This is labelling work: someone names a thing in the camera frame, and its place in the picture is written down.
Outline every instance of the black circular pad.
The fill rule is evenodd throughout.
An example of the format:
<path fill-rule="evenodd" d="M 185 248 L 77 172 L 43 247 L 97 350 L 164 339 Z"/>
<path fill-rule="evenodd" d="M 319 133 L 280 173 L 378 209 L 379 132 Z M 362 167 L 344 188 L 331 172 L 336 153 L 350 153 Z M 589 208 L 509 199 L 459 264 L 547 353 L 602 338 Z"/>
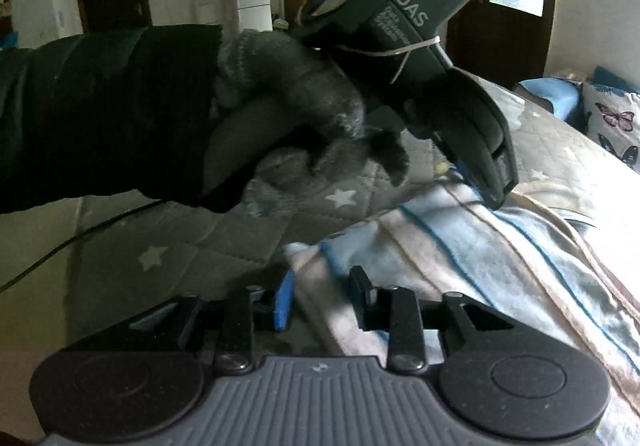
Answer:
<path fill-rule="evenodd" d="M 507 394 L 524 399 L 542 399 L 564 387 L 566 375 L 561 366 L 535 356 L 508 358 L 491 371 L 495 385 Z"/>
<path fill-rule="evenodd" d="M 609 379 L 578 350 L 554 348 L 462 349 L 442 365 L 440 393 L 455 413 L 493 435 L 521 441 L 578 435 L 605 411 Z"/>
<path fill-rule="evenodd" d="M 143 438 L 185 415 L 204 387 L 184 352 L 59 352 L 31 378 L 31 402 L 47 432 L 105 444 Z"/>

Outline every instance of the blanket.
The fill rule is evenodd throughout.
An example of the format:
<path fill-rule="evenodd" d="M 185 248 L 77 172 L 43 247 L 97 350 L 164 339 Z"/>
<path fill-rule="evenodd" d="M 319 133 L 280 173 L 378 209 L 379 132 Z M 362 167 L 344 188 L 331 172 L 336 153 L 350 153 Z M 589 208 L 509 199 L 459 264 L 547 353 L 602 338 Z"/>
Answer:
<path fill-rule="evenodd" d="M 512 194 L 491 212 L 451 172 L 399 208 L 316 246 L 291 244 L 287 253 L 296 298 L 334 353 L 386 359 L 385 337 L 359 330 L 346 298 L 352 266 L 375 285 L 402 285 L 430 299 L 463 292 L 596 357 L 612 380 L 598 439 L 640 443 L 640 312 L 590 246 L 542 204 Z M 425 338 L 431 360 L 438 346 Z"/>

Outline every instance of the metal screw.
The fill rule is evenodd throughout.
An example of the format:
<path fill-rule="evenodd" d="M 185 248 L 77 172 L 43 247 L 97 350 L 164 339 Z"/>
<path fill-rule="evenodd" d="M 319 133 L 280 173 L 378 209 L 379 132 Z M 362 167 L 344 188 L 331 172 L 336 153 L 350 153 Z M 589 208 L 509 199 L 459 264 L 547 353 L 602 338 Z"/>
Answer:
<path fill-rule="evenodd" d="M 225 370 L 242 370 L 249 366 L 249 360 L 242 354 L 220 354 L 216 357 L 216 366 Z"/>
<path fill-rule="evenodd" d="M 391 356 L 390 362 L 394 369 L 400 370 L 401 372 L 420 370 L 424 366 L 424 361 L 412 354 Z"/>

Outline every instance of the black sleeve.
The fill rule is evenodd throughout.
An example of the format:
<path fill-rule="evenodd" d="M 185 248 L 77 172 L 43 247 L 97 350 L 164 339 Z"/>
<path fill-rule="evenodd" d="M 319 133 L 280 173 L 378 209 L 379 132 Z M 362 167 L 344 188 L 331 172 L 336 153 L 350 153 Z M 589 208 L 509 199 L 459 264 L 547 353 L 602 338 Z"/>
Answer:
<path fill-rule="evenodd" d="M 0 52 L 0 212 L 133 188 L 196 203 L 220 42 L 181 25 Z"/>

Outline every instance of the white star pattern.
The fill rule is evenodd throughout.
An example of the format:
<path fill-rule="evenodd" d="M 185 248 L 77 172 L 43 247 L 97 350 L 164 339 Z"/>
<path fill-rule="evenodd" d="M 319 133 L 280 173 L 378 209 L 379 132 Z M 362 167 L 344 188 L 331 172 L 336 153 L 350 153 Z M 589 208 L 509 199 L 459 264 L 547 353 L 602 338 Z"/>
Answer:
<path fill-rule="evenodd" d="M 571 157 L 574 161 L 577 161 L 577 160 L 578 160 L 578 157 L 577 157 L 577 155 L 575 155 L 575 152 L 574 152 L 571 148 L 569 148 L 568 146 L 565 146 L 565 147 L 564 147 L 564 151 L 565 151 L 565 152 L 566 152 L 566 154 L 567 154 L 569 157 Z"/>
<path fill-rule="evenodd" d="M 544 173 L 542 173 L 541 171 L 531 170 L 531 178 L 532 179 L 537 179 L 539 181 L 543 181 L 544 179 L 547 179 L 548 176 L 545 175 Z"/>
<path fill-rule="evenodd" d="M 149 246 L 148 249 L 138 257 L 138 261 L 142 265 L 142 271 L 147 272 L 155 266 L 162 266 L 162 254 L 169 248 L 156 248 Z"/>
<path fill-rule="evenodd" d="M 343 206 L 357 206 L 358 203 L 353 200 L 356 190 L 342 191 L 340 188 L 336 188 L 333 195 L 327 195 L 326 200 L 331 201 L 335 205 L 335 209 Z"/>

